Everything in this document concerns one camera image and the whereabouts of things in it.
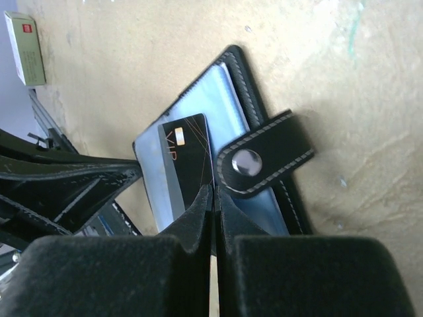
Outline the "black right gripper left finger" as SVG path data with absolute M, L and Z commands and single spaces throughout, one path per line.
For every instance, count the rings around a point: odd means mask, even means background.
M 46 236 L 24 252 L 2 316 L 207 316 L 212 189 L 155 236 Z

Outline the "black VIP card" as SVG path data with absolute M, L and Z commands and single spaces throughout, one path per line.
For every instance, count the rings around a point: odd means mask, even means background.
M 206 118 L 188 116 L 158 126 L 172 214 L 179 218 L 200 188 L 214 185 Z

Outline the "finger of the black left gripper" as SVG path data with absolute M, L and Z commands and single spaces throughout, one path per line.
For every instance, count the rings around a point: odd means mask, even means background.
M 48 149 L 1 131 L 1 243 L 74 235 L 141 178 L 136 160 Z

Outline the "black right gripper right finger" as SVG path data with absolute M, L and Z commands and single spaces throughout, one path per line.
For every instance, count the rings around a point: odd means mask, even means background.
M 374 238 L 271 236 L 215 191 L 222 316 L 414 316 L 391 253 Z

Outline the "black leather card holder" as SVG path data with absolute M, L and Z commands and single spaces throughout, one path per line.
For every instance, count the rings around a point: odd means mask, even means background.
M 313 148 L 291 110 L 270 118 L 243 50 L 230 45 L 134 141 L 143 183 L 159 230 L 172 214 L 158 126 L 188 116 L 206 118 L 212 187 L 273 235 L 313 232 L 293 172 Z

